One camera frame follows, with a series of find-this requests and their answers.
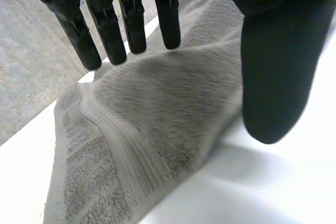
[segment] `towel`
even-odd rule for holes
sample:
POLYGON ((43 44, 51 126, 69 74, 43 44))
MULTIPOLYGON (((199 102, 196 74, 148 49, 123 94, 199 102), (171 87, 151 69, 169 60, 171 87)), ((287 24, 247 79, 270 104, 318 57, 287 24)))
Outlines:
POLYGON ((55 107, 44 223, 138 223, 205 162, 242 107, 243 15, 232 0, 180 0, 182 42, 70 85, 55 107))

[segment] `white surface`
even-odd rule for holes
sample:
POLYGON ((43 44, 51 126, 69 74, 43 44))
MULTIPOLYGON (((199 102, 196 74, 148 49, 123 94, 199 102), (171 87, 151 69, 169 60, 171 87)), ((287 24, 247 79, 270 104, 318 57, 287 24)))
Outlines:
MULTIPOLYGON (((146 25, 147 34, 157 24, 156 18, 146 25)), ((281 142, 260 144, 238 120, 205 166, 141 224, 336 223, 335 56, 333 36, 308 106, 281 142)), ((80 82, 92 79, 91 72, 80 82)), ((54 159, 54 106, 0 147, 1 224, 42 223, 54 159)))

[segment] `concrete floor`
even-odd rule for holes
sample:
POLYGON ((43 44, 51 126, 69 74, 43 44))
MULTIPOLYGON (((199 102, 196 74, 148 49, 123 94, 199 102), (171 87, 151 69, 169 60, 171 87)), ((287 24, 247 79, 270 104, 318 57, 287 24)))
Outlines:
MULTIPOLYGON (((100 52, 106 57, 93 20, 82 11, 100 52)), ((156 16, 154 0, 143 0, 145 22, 156 16)), ((120 17, 118 0, 115 11, 120 17)), ((119 19, 125 40, 122 19, 119 19)), ((39 0, 0 0, 0 145, 87 71, 53 13, 39 0)))

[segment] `terry cloth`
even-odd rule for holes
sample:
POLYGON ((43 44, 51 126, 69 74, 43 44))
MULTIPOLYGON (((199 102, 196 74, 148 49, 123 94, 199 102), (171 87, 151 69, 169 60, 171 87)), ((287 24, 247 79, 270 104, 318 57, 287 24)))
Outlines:
POLYGON ((180 0, 180 21, 180 48, 157 28, 146 53, 61 95, 44 223, 137 223, 240 111, 243 15, 232 0, 180 0))

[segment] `robotic hand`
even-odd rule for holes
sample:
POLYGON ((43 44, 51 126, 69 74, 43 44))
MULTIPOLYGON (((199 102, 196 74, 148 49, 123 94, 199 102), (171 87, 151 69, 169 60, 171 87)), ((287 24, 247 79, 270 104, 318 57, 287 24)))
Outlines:
MULTIPOLYGON (((93 43, 89 29, 80 10, 80 0, 41 0, 56 15, 84 67, 95 70, 101 58, 93 43)), ((110 62, 119 65, 126 61, 126 51, 120 34, 113 0, 86 0, 94 23, 110 62)), ((144 7, 141 0, 119 0, 130 50, 140 54, 146 50, 144 7)), ((180 45, 178 0, 155 0, 160 28, 167 49, 180 45)))
MULTIPOLYGON (((42 0, 56 14, 83 65, 101 60, 89 34, 80 0, 42 0)), ((247 131, 272 144, 299 120, 333 20, 336 0, 233 0, 245 15, 241 31, 243 118, 247 131)), ((112 0, 87 0, 110 61, 125 62, 112 0)), ((141 0, 119 0, 133 53, 146 49, 141 0)), ((180 44, 178 0, 155 0, 166 48, 180 44)))

